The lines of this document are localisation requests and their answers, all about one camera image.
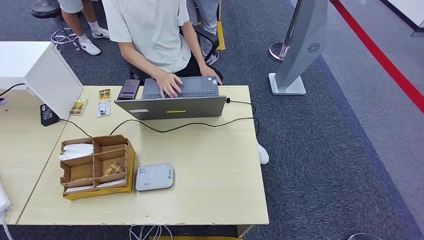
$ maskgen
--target white monitor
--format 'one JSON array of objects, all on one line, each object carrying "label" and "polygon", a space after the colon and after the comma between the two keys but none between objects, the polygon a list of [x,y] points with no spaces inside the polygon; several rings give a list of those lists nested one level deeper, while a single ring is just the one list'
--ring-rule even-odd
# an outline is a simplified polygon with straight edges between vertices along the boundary
[{"label": "white monitor", "polygon": [[68,119],[84,87],[53,43],[0,41],[0,53],[0,93],[24,83],[14,90],[28,89],[60,118]]}]

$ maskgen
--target white t-shirt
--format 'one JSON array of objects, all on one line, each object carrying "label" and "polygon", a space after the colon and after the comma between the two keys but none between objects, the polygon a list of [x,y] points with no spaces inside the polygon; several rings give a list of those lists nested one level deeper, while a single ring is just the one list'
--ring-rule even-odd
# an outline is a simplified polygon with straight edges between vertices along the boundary
[{"label": "white t-shirt", "polygon": [[103,0],[110,40],[133,42],[150,63],[169,73],[187,66],[191,51],[179,26],[190,20],[186,0]]}]

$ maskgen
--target white sneaker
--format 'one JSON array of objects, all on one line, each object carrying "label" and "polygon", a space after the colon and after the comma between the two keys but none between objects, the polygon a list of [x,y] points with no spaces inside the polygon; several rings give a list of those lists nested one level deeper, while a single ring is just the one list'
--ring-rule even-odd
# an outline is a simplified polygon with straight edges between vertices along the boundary
[{"label": "white sneaker", "polygon": [[206,61],[207,64],[212,65],[214,64],[218,59],[220,58],[220,52],[215,51],[212,53],[212,55],[209,57],[209,59]]},{"label": "white sneaker", "polygon": [[81,46],[81,49],[86,51],[87,53],[91,55],[99,55],[102,51],[96,45],[92,43],[92,41],[87,37],[87,39],[79,40],[79,45]]},{"label": "white sneaker", "polygon": [[256,146],[260,164],[267,164],[270,161],[270,156],[268,155],[267,150],[259,144],[258,140],[256,140]]},{"label": "white sneaker", "polygon": [[93,38],[95,39],[109,39],[109,31],[107,29],[99,27],[97,31],[91,30],[91,34],[93,35]]}]

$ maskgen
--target shorts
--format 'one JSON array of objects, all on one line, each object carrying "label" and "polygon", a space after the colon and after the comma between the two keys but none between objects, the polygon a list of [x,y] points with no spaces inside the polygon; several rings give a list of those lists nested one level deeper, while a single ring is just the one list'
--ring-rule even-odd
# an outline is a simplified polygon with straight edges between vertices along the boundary
[{"label": "shorts", "polygon": [[76,14],[83,10],[82,0],[57,0],[60,4],[60,8],[68,14]]}]

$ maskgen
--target wooden desk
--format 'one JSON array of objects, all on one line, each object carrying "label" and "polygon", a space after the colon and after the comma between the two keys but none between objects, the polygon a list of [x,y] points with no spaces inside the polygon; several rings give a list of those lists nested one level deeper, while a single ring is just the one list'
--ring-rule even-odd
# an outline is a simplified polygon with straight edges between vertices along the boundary
[{"label": "wooden desk", "polygon": [[[92,136],[108,135],[132,116],[116,104],[111,115],[96,118],[98,91],[120,86],[86,86],[81,98],[89,103],[75,122]],[[250,101],[247,86],[223,86],[220,94],[235,101]],[[226,103],[222,117],[145,121],[166,130],[186,123],[213,125],[251,117],[248,104]],[[60,144],[50,160],[18,224],[23,225],[240,225],[240,236],[250,225],[268,224],[267,204],[252,119],[224,127],[188,126],[157,133],[137,122],[123,124],[115,134],[128,138],[136,152],[135,167],[169,163],[175,170],[172,188],[119,193],[77,199],[62,198],[59,178]],[[60,141],[84,138],[67,124]]]},{"label": "wooden desk", "polygon": [[26,90],[5,96],[8,103],[0,106],[0,181],[12,203],[6,222],[16,224],[66,123],[41,125],[43,102]]}]

